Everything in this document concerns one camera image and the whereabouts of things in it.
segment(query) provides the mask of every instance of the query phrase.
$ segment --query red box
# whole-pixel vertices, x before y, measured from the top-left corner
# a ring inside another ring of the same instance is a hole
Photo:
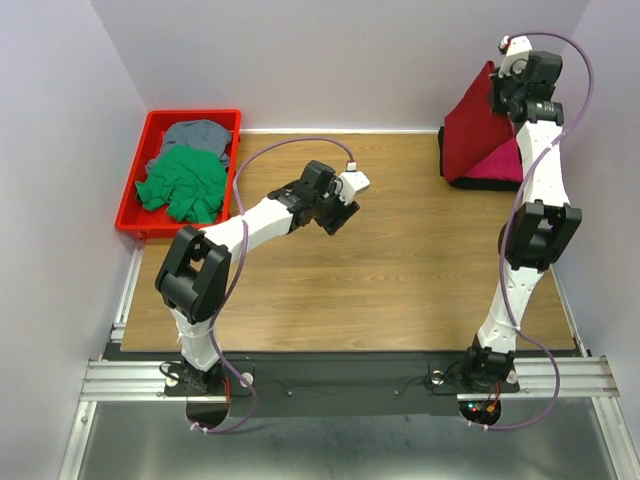
[[[160,152],[164,132],[174,123],[195,120],[212,120],[222,125],[233,135],[225,150],[231,161],[229,163],[224,203],[215,223],[228,220],[232,182],[236,172],[241,117],[238,110],[155,110],[149,112],[142,130],[138,150],[133,160],[131,173],[129,173],[127,186],[122,196],[122,202],[120,203],[120,210],[116,218],[116,228],[134,237],[151,238],[173,237],[179,229],[188,225],[187,223],[177,223],[169,217],[166,213],[167,207],[162,207],[155,212],[148,212],[142,208],[142,203],[136,198],[135,182],[146,180],[147,172],[145,172],[144,167],[149,160],[155,158]],[[194,224],[194,226],[195,228],[202,228],[206,225]]]

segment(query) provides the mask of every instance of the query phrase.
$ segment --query robotic arm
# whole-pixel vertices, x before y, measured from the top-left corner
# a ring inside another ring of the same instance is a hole
[[[354,200],[368,188],[369,180],[355,169],[355,163],[337,176],[331,167],[312,161],[298,180],[269,193],[243,217],[178,232],[155,286],[176,321],[182,357],[192,377],[209,383],[219,360],[209,338],[210,319],[223,305],[229,269],[241,254],[242,220],[249,229],[247,252],[312,219],[333,235],[359,210]],[[199,261],[198,270],[194,263]]]
[[[532,50],[526,37],[505,38],[500,51],[505,58],[492,74],[489,103],[494,113],[509,115],[514,124],[526,177],[542,151],[562,132],[562,105],[551,101],[562,58]],[[466,352],[463,375],[469,385],[486,389],[487,385],[509,378],[516,329],[520,328],[531,293],[558,260],[581,220],[581,210],[570,206],[564,190],[560,149],[556,145],[524,186],[521,206],[507,237],[505,264],[501,267],[516,325],[511,323],[498,285],[487,319]],[[505,227],[498,245],[502,244]]]

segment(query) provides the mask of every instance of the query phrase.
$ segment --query wooden tabletop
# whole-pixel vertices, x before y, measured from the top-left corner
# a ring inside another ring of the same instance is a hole
[[[244,135],[238,165],[279,135]],[[438,172],[435,135],[338,135],[371,180],[358,212],[334,237],[315,224],[250,253],[218,322],[228,350],[465,349],[498,281],[497,238],[512,193],[464,191]],[[323,142],[276,149],[240,180],[247,207],[319,160],[342,171],[345,154]],[[168,240],[147,243],[123,351],[179,351],[154,289]],[[573,348],[550,273],[523,329],[551,348]],[[521,344],[521,348],[531,348]]]

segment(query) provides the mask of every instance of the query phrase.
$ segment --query white wall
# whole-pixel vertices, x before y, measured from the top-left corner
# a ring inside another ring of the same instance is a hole
[[[588,0],[93,0],[145,104],[253,128],[435,128],[503,35]]]
[[[57,478],[131,242],[113,222],[145,109],[85,0],[0,4],[0,477]]]
[[[584,219],[556,271],[587,347],[609,358],[640,447],[638,15],[636,2],[593,0],[574,35],[591,57],[596,84],[584,123],[561,146],[565,184]],[[569,53],[556,98],[575,112],[585,73]]]

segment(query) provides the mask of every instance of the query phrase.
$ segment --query gray cloth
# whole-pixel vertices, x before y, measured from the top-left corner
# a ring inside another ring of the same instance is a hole
[[[158,156],[145,165],[147,174],[162,155],[174,145],[184,145],[194,150],[205,150],[215,153],[223,167],[229,166],[229,156],[224,149],[231,142],[231,132],[222,125],[211,120],[196,120],[194,122],[178,122],[169,127],[162,137],[162,148]]]

